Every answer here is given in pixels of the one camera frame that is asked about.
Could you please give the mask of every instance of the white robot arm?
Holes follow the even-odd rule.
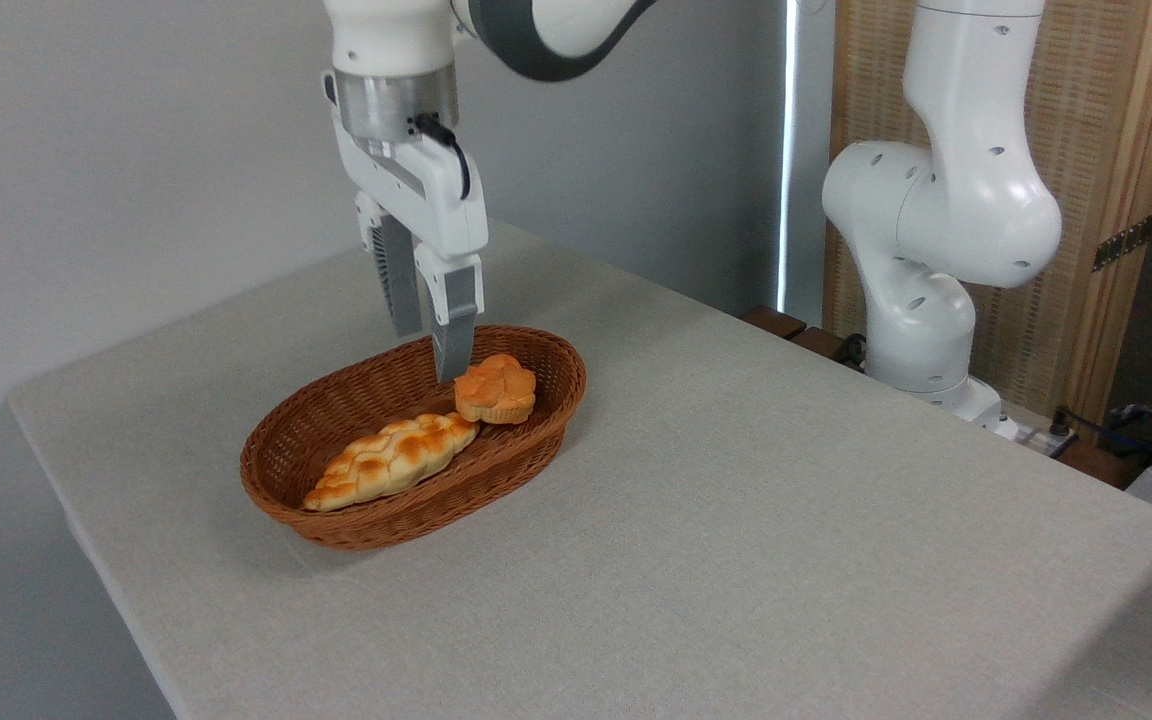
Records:
[[[918,0],[905,99],[932,147],[855,143],[823,191],[864,287],[865,372],[1001,434],[996,392],[968,374],[975,309],[957,279],[1018,287],[1060,243],[1025,137],[1041,16],[1043,0]]]
[[[477,37],[516,73],[563,81],[602,61],[654,0],[325,0],[326,92],[358,223],[399,334],[420,331],[416,274],[434,313],[439,382],[465,372],[488,242],[458,119],[454,45]]]

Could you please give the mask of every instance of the wicker basket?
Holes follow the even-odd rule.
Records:
[[[570,343],[544,331],[477,328],[475,363],[497,353],[536,372],[531,418],[485,425],[447,469],[416,487],[334,511],[300,508],[326,464],[355,439],[391,420],[454,409],[452,382],[435,384],[430,338],[317,379],[275,407],[243,447],[243,488],[271,518],[339,550],[410,541],[508,495],[558,454],[585,392],[585,364]]]

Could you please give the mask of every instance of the power cord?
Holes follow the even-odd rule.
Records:
[[[1055,416],[1053,416],[1052,418],[1052,427],[1056,427],[1058,424],[1068,427],[1069,420],[1075,420],[1075,423],[1083,425],[1083,427],[1092,430],[1092,432],[1100,434],[1101,437],[1112,439],[1112,441],[1114,442],[1120,442],[1123,445],[1137,447],[1139,448],[1139,450],[1147,452],[1149,456],[1152,457],[1152,444],[1143,442],[1139,441],[1139,439],[1129,438],[1123,434],[1116,433],[1112,429],[1102,427],[1102,425],[1093,423],[1092,420],[1089,420],[1087,418],[1083,418],[1083,416],[1075,414],[1074,410],[1069,409],[1069,407],[1066,406],[1056,407]]]

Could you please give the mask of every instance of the bread roll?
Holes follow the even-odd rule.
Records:
[[[536,406],[536,373],[511,355],[490,356],[456,378],[456,411],[467,420],[517,425]]]
[[[356,502],[396,495],[447,468],[452,457],[479,434],[479,425],[461,415],[417,415],[358,438],[336,455],[317,486],[305,495],[305,510],[338,510]]]

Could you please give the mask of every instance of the cable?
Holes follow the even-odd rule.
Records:
[[[1138,441],[1138,439],[1132,439],[1132,438],[1129,438],[1129,437],[1120,435],[1120,434],[1117,434],[1115,432],[1112,432],[1112,430],[1109,430],[1109,429],[1104,429],[1104,427],[1101,427],[1101,425],[1098,425],[1098,424],[1093,423],[1092,420],[1085,419],[1085,418],[1083,418],[1083,416],[1079,416],[1079,415],[1075,414],[1074,410],[1069,409],[1069,407],[1058,406],[1056,407],[1058,419],[1060,418],[1061,415],[1064,415],[1066,418],[1070,418],[1070,419],[1076,420],[1076,423],[1083,425],[1083,427],[1085,427],[1085,429],[1091,429],[1092,432],[1094,432],[1094,433],[1098,433],[1098,434],[1101,434],[1101,435],[1105,435],[1105,437],[1112,439],[1112,441],[1122,442],[1123,445],[1130,445],[1130,446],[1134,446],[1134,447],[1139,447],[1140,450],[1146,450],[1146,452],[1149,452],[1149,454],[1152,455],[1152,445],[1151,444],[1140,442],[1140,441]]]
[[[461,200],[464,200],[470,196],[470,161],[465,159],[465,151],[461,150],[461,143],[456,142],[456,134],[429,113],[420,113],[412,118],[412,124],[416,126],[417,131],[420,131],[420,135],[456,152],[456,158],[461,161]]]

